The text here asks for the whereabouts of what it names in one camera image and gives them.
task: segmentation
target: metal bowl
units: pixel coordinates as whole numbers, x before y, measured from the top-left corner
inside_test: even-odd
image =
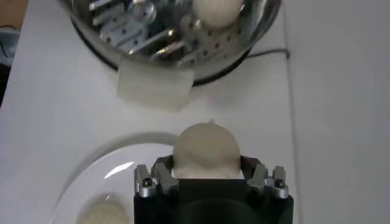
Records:
[[[281,0],[242,0],[237,20],[211,29],[192,0],[59,0],[85,41],[110,64],[123,59],[150,71],[191,69],[210,79],[246,56],[268,31]]]

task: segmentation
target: dough ball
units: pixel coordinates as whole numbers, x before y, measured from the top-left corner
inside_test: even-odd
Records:
[[[113,201],[99,201],[91,205],[77,224],[127,224],[127,216],[123,207]]]
[[[242,0],[193,0],[193,10],[208,27],[220,29],[234,23],[242,4]]]
[[[173,157],[177,178],[237,178],[241,170],[234,136],[213,122],[187,128],[175,143]]]

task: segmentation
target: white table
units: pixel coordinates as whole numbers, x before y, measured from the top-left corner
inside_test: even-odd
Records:
[[[303,223],[389,223],[390,1],[285,6]]]
[[[284,37],[281,14],[253,51],[283,47]],[[194,89],[182,111],[149,110],[117,98],[116,73],[83,44],[55,1],[30,0],[0,110],[0,223],[48,223],[76,167],[108,142],[178,135],[210,119],[235,135],[243,154],[271,169],[284,166],[296,198],[287,70],[284,55],[248,59]]]

